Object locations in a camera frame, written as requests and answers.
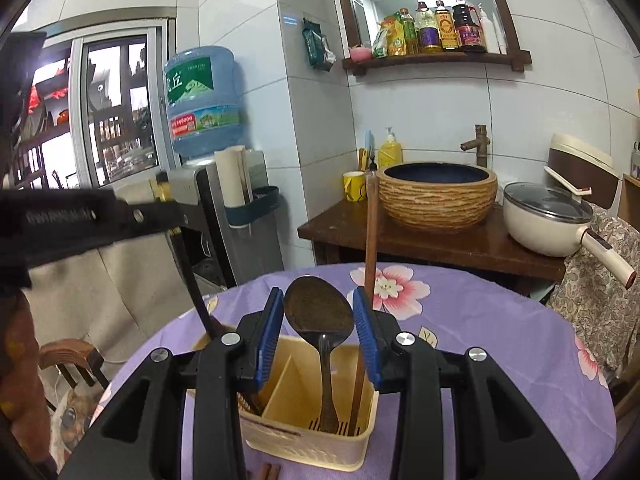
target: blue water bottle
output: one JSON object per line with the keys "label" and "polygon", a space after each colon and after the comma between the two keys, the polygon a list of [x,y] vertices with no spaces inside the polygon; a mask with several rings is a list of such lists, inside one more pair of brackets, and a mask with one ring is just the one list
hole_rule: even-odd
{"label": "blue water bottle", "polygon": [[164,66],[174,150],[186,158],[241,143],[234,55],[221,46],[181,52]]}

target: metal spoon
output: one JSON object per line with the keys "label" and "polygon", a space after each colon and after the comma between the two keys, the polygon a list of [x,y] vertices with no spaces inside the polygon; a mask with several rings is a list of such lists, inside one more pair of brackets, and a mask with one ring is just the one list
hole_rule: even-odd
{"label": "metal spoon", "polygon": [[301,276],[287,289],[284,313],[293,330],[320,354],[320,431],[337,433],[340,423],[331,386],[330,355],[353,332],[353,311],[333,285],[315,276]]}

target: glass lid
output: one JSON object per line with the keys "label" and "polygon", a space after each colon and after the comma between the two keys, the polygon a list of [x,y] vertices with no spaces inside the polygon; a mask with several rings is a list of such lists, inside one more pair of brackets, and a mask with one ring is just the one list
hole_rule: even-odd
{"label": "glass lid", "polygon": [[584,200],[576,202],[568,191],[542,184],[509,184],[504,188],[504,197],[533,213],[562,222],[582,224],[590,222],[593,215],[593,210]]}

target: bronze faucet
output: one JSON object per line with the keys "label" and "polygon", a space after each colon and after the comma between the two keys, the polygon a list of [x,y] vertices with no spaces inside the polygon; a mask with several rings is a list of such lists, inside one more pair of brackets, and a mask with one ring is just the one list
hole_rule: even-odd
{"label": "bronze faucet", "polygon": [[486,136],[486,125],[476,124],[476,140],[463,142],[460,144],[460,149],[463,152],[468,152],[476,148],[476,165],[486,168],[486,147],[489,144],[491,144],[491,139]]}

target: floral tablecloth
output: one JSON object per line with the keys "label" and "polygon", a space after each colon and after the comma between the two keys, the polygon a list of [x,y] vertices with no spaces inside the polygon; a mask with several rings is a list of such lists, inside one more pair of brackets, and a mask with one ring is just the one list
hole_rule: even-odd
{"label": "floral tablecloth", "polygon": [[[225,324],[261,310],[271,287],[286,290],[296,277],[319,276],[348,300],[364,284],[358,264],[314,267],[269,274],[209,298],[209,309]],[[575,337],[572,325],[553,310],[467,272],[440,267],[379,264],[374,307],[392,313],[403,330],[438,349],[463,353],[485,348],[548,425],[582,480],[591,480],[607,463],[616,443],[616,420],[609,391],[593,355]],[[286,319],[282,333],[296,335]],[[195,310],[173,320],[142,345],[105,392],[98,412],[154,348],[174,354],[191,351],[204,335]],[[357,343],[354,333],[348,342]],[[443,390],[445,478],[455,478],[453,414]],[[367,457],[353,473],[288,462],[244,446],[247,468],[262,462],[282,465],[281,480],[386,480],[396,434],[398,395],[380,397]],[[192,479],[193,399],[188,396],[182,443],[182,478]]]}

